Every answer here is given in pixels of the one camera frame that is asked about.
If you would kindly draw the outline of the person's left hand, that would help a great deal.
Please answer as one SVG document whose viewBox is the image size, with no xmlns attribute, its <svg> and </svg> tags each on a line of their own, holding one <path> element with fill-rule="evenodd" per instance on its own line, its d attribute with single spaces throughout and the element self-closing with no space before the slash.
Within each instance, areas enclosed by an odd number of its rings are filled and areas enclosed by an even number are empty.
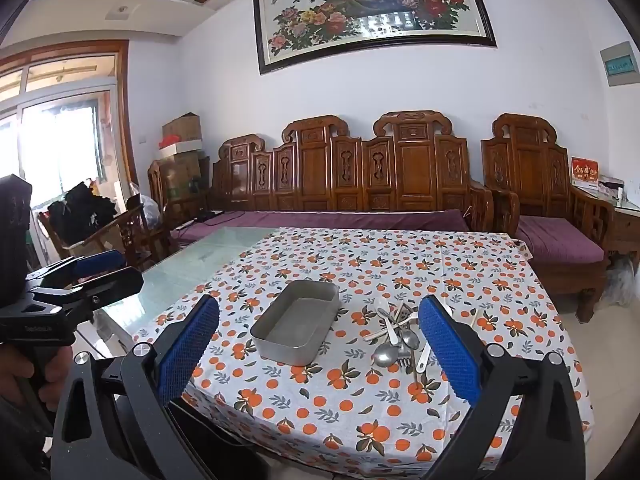
<svg viewBox="0 0 640 480">
<path fill-rule="evenodd" d="M 70 372 L 73 362 L 73 352 L 70 347 L 58 348 L 58 352 L 47 362 L 44 368 L 46 381 L 39 389 L 39 399 L 47 405 L 49 411 L 56 411 L 58 402 L 64 388 L 64 382 Z M 25 404 L 24 394 L 21 392 L 18 381 L 29 379 L 35 373 L 35 367 L 26 356 L 23 356 L 9 344 L 1 345 L 0 379 L 1 396 L 3 399 L 18 405 Z"/>
</svg>

